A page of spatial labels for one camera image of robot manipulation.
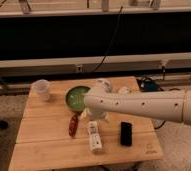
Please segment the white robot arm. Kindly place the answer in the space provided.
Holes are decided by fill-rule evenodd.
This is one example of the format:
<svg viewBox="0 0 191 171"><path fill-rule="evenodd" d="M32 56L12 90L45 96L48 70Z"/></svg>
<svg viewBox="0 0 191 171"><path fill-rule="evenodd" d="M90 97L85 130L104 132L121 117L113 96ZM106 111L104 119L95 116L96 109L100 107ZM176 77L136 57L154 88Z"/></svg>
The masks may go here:
<svg viewBox="0 0 191 171"><path fill-rule="evenodd" d="M191 91L107 93L92 88L84 96L90 115L102 118L104 112L118 112L191 126Z"/></svg>

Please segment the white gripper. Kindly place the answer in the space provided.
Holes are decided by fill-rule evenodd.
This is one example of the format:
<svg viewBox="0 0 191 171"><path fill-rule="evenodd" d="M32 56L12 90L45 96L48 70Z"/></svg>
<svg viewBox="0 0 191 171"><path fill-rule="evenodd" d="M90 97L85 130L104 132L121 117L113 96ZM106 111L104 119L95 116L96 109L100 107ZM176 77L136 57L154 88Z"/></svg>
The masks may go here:
<svg viewBox="0 0 191 171"><path fill-rule="evenodd" d="M85 108L84 111L80 115L81 119L88 118L89 120L102 120L107 122L108 121L108 114L106 112L100 110L94 110Z"/></svg>

